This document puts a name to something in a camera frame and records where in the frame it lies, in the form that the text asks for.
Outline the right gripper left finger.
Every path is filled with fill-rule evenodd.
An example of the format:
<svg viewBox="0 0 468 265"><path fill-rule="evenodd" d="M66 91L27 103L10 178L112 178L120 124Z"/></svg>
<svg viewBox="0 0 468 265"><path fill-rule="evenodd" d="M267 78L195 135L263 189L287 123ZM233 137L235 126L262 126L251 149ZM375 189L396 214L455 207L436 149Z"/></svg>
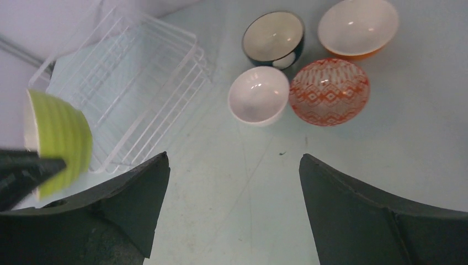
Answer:
<svg viewBox="0 0 468 265"><path fill-rule="evenodd" d="M143 264L170 172L162 152L43 207L1 212L1 263Z"/></svg>

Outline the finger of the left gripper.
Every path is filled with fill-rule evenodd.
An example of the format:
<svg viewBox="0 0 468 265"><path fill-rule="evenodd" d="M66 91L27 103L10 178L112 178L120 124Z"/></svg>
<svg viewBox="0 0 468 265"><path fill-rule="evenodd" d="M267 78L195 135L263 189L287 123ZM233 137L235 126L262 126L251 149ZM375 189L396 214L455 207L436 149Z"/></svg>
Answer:
<svg viewBox="0 0 468 265"><path fill-rule="evenodd" d="M12 210L35 188L66 169L59 157L36 151L1 149L1 211Z"/></svg>

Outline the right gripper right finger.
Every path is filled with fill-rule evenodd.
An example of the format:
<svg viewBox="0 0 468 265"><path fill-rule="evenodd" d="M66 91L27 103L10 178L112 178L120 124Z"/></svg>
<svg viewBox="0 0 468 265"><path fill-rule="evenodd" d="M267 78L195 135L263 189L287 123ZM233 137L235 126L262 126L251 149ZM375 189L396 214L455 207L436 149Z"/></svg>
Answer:
<svg viewBox="0 0 468 265"><path fill-rule="evenodd" d="M396 196L309 154L299 175L320 264L467 263L467 212Z"/></svg>

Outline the green bowl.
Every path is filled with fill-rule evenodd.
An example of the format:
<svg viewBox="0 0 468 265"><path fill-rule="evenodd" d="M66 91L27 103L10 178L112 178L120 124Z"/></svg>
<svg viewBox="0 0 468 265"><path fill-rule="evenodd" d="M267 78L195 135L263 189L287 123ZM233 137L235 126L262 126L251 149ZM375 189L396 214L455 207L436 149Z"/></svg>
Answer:
<svg viewBox="0 0 468 265"><path fill-rule="evenodd" d="M88 171L93 137L84 114L70 103L34 89L24 104L24 145L41 158L59 157L66 168L34 190L42 200L73 184Z"/></svg>

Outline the blue patterned bowl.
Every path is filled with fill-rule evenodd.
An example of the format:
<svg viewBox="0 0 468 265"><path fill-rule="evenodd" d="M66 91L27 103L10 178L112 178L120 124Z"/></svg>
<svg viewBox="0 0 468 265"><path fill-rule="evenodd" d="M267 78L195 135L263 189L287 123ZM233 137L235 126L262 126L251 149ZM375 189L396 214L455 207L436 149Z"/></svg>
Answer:
<svg viewBox="0 0 468 265"><path fill-rule="evenodd" d="M303 121L336 126L356 117L370 98L370 81L358 65L343 59L314 61L290 83L289 104Z"/></svg>

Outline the white bowl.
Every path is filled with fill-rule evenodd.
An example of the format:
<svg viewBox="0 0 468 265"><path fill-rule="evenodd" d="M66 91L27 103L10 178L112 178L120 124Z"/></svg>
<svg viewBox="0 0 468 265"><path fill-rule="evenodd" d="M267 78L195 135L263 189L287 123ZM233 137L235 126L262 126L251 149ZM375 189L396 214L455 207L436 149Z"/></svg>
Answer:
<svg viewBox="0 0 468 265"><path fill-rule="evenodd" d="M289 80L281 70L258 66L246 70L233 81L227 105L239 122L266 127L282 117L289 92Z"/></svg>

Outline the orange bowl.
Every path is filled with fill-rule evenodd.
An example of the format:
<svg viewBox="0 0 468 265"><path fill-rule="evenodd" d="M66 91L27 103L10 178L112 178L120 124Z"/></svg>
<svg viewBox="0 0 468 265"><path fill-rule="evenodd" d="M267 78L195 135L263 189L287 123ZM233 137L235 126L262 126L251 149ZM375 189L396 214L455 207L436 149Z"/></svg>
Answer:
<svg viewBox="0 0 468 265"><path fill-rule="evenodd" d="M399 14L388 1L340 1L320 19L317 36L332 55L362 60L382 50L399 23Z"/></svg>

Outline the teal blue bowl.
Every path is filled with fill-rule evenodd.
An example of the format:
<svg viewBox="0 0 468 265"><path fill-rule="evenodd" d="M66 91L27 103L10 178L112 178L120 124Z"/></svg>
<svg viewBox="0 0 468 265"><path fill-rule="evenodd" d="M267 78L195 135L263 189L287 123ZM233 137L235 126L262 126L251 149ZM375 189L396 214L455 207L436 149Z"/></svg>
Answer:
<svg viewBox="0 0 468 265"><path fill-rule="evenodd" d="M242 50L255 66L284 70L292 66L304 50L305 25L288 11L263 14L250 23L242 37Z"/></svg>

